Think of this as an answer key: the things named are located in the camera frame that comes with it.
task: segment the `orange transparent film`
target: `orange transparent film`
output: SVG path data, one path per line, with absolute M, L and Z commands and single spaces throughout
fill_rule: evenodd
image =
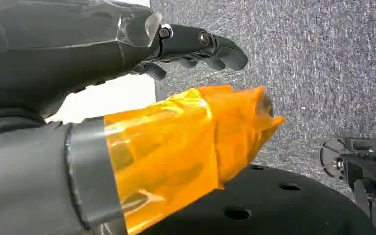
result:
M 129 234 L 137 234 L 236 176 L 284 122 L 265 88 L 202 87 L 105 116 Z

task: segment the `robotic hand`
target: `robotic hand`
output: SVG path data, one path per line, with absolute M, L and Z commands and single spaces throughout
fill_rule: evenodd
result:
M 231 40 L 212 35 L 200 28 L 182 25 L 163 25 L 158 31 L 160 52 L 151 62 L 178 62 L 185 68 L 191 69 L 204 61 L 215 70 L 226 66 L 238 71 L 243 69 L 248 61 L 244 52 Z M 132 74 L 149 74 L 155 80 L 162 80 L 166 72 L 154 63 L 138 65 Z
M 226 38 L 160 21 L 117 1 L 0 0 L 0 234 L 77 234 L 123 217 L 103 117 L 44 121 L 68 94 L 129 73 L 161 80 L 154 62 L 247 64 Z

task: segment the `gray carpet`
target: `gray carpet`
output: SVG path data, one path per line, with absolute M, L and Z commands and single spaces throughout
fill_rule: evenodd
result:
M 152 0 L 167 23 L 201 27 L 249 56 L 238 72 L 166 65 L 158 99 L 195 86 L 265 85 L 286 124 L 255 163 L 290 170 L 352 198 L 323 173 L 329 137 L 376 138 L 376 0 Z

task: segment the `white wall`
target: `white wall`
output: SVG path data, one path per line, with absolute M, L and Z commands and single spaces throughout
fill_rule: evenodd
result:
M 149 0 L 120 0 L 149 6 Z M 147 75 L 125 76 L 70 94 L 47 121 L 76 122 L 90 117 L 143 108 L 155 102 L 155 83 Z

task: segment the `metal bolt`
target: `metal bolt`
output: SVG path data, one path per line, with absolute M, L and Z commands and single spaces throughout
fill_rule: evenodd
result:
M 161 39 L 169 38 L 171 36 L 171 32 L 167 28 L 161 28 L 159 30 L 159 37 Z
M 341 168 L 344 167 L 344 160 L 341 158 L 338 158 L 332 162 L 332 166 L 333 168 L 340 170 Z
M 210 36 L 207 32 L 202 31 L 200 32 L 199 40 L 203 46 L 206 46 L 208 43 L 210 43 Z

